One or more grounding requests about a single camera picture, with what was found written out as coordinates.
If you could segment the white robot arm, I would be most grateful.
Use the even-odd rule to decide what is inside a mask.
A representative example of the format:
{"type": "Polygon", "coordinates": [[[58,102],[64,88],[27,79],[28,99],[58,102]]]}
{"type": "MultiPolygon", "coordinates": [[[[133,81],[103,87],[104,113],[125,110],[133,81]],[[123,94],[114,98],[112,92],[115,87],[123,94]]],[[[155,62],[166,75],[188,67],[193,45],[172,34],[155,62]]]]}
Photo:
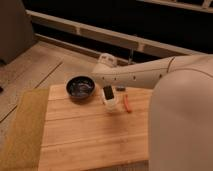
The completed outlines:
{"type": "Polygon", "coordinates": [[[103,86],[152,91],[150,171],[213,171],[213,54],[173,56],[118,67],[109,54],[92,71],[103,86]]]}

